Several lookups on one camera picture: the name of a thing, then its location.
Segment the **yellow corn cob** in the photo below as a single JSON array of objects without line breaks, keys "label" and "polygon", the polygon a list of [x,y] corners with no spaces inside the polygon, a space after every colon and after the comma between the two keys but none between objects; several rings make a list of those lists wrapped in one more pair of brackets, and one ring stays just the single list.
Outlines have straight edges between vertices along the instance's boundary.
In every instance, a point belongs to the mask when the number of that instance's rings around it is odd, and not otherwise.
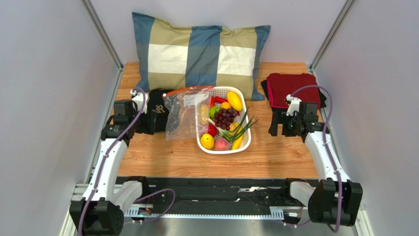
[{"label": "yellow corn cob", "polygon": [[200,106],[200,124],[205,125],[208,123],[209,118],[209,107],[206,104]]}]

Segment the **pink peach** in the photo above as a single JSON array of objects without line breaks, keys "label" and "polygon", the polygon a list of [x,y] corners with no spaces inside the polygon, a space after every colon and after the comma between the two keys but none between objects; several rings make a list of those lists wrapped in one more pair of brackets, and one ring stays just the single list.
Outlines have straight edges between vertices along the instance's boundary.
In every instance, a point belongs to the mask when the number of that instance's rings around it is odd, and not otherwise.
[{"label": "pink peach", "polygon": [[214,147],[213,147],[214,151],[228,151],[230,150],[230,148],[231,148],[230,142],[228,142],[224,138],[218,138],[214,141]]}]

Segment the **black embroidered cap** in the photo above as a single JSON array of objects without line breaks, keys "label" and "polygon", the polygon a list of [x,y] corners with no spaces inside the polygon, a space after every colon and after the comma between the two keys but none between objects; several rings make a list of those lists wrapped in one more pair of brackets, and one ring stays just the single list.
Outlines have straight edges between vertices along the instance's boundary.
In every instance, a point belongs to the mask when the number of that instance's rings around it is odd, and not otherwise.
[{"label": "black embroidered cap", "polygon": [[164,132],[168,121],[169,110],[165,107],[163,95],[171,90],[153,90],[149,92],[149,101],[147,104],[148,113],[156,110],[155,133]]}]

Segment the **green scallion bunch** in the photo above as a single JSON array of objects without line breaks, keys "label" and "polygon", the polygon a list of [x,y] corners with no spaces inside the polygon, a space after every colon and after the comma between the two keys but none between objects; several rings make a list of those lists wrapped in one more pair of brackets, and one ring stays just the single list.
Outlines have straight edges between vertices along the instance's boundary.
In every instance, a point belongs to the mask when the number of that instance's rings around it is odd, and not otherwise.
[{"label": "green scallion bunch", "polygon": [[218,133],[229,142],[233,142],[242,137],[247,130],[254,126],[259,120],[253,120],[254,117],[246,120],[246,111],[244,117],[238,124],[233,124],[234,121],[239,120],[239,114],[234,109],[221,108],[218,112],[214,112],[212,118],[208,118],[209,123],[215,126]]}]

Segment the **right aluminium frame post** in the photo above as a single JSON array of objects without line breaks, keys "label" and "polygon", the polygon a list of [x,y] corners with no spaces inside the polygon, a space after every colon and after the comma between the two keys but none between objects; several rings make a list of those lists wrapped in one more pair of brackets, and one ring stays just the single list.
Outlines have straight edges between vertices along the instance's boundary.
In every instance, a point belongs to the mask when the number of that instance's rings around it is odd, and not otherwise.
[{"label": "right aluminium frame post", "polygon": [[327,33],[327,35],[326,35],[326,37],[323,41],[323,43],[321,44],[318,52],[316,53],[312,63],[308,67],[309,72],[311,74],[314,74],[316,68],[319,66],[322,58],[326,54],[327,49],[329,48],[329,46],[332,43],[332,41],[334,40],[335,36],[339,32],[341,26],[343,25],[345,19],[349,15],[351,9],[353,8],[353,6],[355,5],[356,2],[357,2],[357,0],[346,0],[344,2],[344,4],[343,4],[340,12],[338,13],[334,23],[332,24],[329,32]]}]

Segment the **dark red grape bunch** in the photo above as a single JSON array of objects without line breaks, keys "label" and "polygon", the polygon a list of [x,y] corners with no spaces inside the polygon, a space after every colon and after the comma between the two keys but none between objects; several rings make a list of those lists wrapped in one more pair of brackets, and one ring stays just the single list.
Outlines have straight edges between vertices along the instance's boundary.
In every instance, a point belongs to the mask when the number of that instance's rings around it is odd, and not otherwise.
[{"label": "dark red grape bunch", "polygon": [[229,125],[235,121],[237,116],[238,114],[236,110],[226,110],[221,108],[212,120],[214,121],[216,127],[228,130]]}]

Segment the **clear zip top bag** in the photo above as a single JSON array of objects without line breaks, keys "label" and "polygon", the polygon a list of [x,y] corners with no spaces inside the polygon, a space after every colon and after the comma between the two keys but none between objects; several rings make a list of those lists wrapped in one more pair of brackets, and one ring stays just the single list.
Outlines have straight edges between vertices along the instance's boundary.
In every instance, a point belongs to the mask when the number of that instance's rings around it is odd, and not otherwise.
[{"label": "clear zip top bag", "polygon": [[169,110],[165,129],[165,140],[196,138],[207,133],[209,121],[200,124],[200,106],[210,107],[213,86],[196,86],[178,89],[163,95],[165,107]]}]

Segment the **orange yellow peach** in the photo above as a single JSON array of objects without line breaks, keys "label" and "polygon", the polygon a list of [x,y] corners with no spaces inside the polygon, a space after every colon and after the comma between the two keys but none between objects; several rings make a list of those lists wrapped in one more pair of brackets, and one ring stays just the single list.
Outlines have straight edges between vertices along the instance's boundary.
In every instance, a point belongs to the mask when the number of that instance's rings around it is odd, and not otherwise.
[{"label": "orange yellow peach", "polygon": [[236,128],[237,128],[237,123],[236,123],[236,122],[233,122],[233,123],[231,123],[231,124],[229,125],[229,127],[228,127],[228,131],[229,131],[229,132],[233,132],[233,131],[235,131],[235,130],[236,130]]}]

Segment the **yellow lemon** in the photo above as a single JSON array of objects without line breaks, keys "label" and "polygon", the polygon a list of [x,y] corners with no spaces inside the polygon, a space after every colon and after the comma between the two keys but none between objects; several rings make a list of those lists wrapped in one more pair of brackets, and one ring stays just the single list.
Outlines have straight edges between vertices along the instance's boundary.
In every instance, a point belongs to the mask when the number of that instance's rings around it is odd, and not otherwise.
[{"label": "yellow lemon", "polygon": [[214,147],[214,137],[211,134],[206,133],[200,138],[200,144],[205,149],[212,150]]}]

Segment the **red apple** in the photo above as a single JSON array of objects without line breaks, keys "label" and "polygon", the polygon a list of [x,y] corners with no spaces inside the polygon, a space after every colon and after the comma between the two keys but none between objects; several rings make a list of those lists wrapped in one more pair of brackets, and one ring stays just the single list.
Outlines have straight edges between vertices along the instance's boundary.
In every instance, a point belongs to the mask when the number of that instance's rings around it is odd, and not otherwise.
[{"label": "red apple", "polygon": [[217,135],[217,128],[215,125],[209,123],[209,127],[208,127],[208,134],[210,134],[212,137],[215,137]]}]

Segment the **small orange fruit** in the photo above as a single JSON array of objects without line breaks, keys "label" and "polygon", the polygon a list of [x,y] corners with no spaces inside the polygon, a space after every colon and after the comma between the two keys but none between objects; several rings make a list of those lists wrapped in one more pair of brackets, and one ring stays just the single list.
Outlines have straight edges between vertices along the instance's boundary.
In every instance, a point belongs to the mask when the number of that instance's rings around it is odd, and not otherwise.
[{"label": "small orange fruit", "polygon": [[220,108],[227,110],[227,109],[231,109],[232,107],[228,102],[223,102],[221,103]]}]

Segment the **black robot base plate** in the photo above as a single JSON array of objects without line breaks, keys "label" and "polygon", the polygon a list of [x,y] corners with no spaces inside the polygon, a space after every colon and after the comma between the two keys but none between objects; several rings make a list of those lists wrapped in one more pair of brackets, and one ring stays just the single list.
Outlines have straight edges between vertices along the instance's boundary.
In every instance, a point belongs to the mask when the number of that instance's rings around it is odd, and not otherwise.
[{"label": "black robot base plate", "polygon": [[152,213],[167,215],[269,215],[270,208],[301,211],[302,204],[291,200],[285,192],[286,179],[274,178],[192,178],[192,177],[118,177],[117,184],[130,180],[144,181],[144,196],[162,193],[141,200]]}]

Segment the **yellow banana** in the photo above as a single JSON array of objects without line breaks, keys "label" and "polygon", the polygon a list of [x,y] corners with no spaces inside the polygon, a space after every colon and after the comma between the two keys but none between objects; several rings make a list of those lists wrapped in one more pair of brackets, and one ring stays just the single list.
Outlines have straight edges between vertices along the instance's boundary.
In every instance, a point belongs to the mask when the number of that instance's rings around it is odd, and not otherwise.
[{"label": "yellow banana", "polygon": [[[242,131],[242,126],[239,125],[238,123],[237,123],[237,128],[238,128],[238,132],[241,132]],[[233,143],[232,143],[231,150],[238,149],[240,147],[241,143],[242,143],[242,140],[243,140],[243,135],[241,135],[240,137],[236,138],[233,141]]]}]

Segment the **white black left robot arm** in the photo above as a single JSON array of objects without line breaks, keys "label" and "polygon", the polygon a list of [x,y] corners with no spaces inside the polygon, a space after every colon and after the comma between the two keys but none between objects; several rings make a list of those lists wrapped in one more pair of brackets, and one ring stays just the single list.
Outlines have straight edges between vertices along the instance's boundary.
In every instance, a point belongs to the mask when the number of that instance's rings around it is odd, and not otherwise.
[{"label": "white black left robot arm", "polygon": [[147,114],[149,98],[140,96],[114,103],[100,134],[100,153],[88,187],[78,201],[72,201],[70,216],[80,236],[118,236],[124,214],[141,197],[144,183],[129,180],[115,193],[121,161],[135,133],[154,134],[156,111]]}]

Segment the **white perforated plastic basket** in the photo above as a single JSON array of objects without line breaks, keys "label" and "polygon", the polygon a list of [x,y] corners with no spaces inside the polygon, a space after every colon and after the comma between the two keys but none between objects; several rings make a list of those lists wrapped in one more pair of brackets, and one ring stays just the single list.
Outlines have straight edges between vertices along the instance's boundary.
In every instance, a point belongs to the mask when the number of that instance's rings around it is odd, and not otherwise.
[{"label": "white perforated plastic basket", "polygon": [[[243,106],[245,106],[245,99],[243,94],[236,88],[234,87],[214,87],[211,91],[211,95],[213,96],[218,96],[221,98],[227,98],[227,94],[228,92],[234,92],[240,99],[240,101],[242,102]],[[241,121],[241,119],[244,119],[243,123],[242,123],[242,127],[250,126],[251,123],[249,121],[248,115],[247,115],[247,109],[245,107],[243,107],[242,111],[239,112],[240,115],[238,116],[239,121]],[[248,148],[248,146],[251,143],[251,131],[249,129],[244,130],[242,132],[241,135],[241,142],[238,142],[238,146],[236,149],[230,149],[230,150],[223,150],[223,151],[217,151],[217,150],[209,150],[204,148],[201,143],[200,143],[200,136],[198,133],[197,134],[197,144],[199,146],[199,148],[209,154],[233,154],[233,153],[237,153],[237,152],[241,152],[244,151],[246,148]]]}]

